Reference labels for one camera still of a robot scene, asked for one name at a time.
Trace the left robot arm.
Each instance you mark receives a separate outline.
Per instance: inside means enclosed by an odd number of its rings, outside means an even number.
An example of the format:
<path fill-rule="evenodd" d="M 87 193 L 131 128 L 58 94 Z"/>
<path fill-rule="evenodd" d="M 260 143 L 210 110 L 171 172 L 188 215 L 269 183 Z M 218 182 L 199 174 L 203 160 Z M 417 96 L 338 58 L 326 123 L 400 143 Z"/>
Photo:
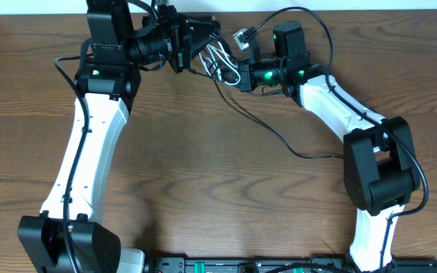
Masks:
<path fill-rule="evenodd" d="M 76 56 L 68 83 L 75 93 L 74 123 L 60 171 L 37 216 L 24 216 L 17 235 L 38 272 L 151 272 L 140 249 L 121 245 L 102 224 L 105 188 L 118 138 L 127 123 L 143 72 L 169 64 L 177 73 L 212 41 L 221 24 L 188 16 L 165 1 L 89 0 L 90 38 Z"/>

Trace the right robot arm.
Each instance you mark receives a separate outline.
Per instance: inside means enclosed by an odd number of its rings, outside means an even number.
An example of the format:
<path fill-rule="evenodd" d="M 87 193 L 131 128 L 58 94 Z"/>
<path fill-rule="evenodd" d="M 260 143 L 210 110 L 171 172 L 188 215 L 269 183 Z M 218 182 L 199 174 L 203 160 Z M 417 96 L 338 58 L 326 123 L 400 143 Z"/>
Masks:
<path fill-rule="evenodd" d="M 320 64 L 312 64 L 303 28 L 291 20 L 273 28 L 275 54 L 262 58 L 257 31 L 242 29 L 234 40 L 251 56 L 238 61 L 239 88 L 281 86 L 285 96 L 314 113 L 343 143 L 344 185 L 357 207 L 348 255 L 359 272 L 379 272 L 391 264 L 395 214 L 401 213 L 420 174 L 408 123 L 387 119 L 344 91 Z"/>

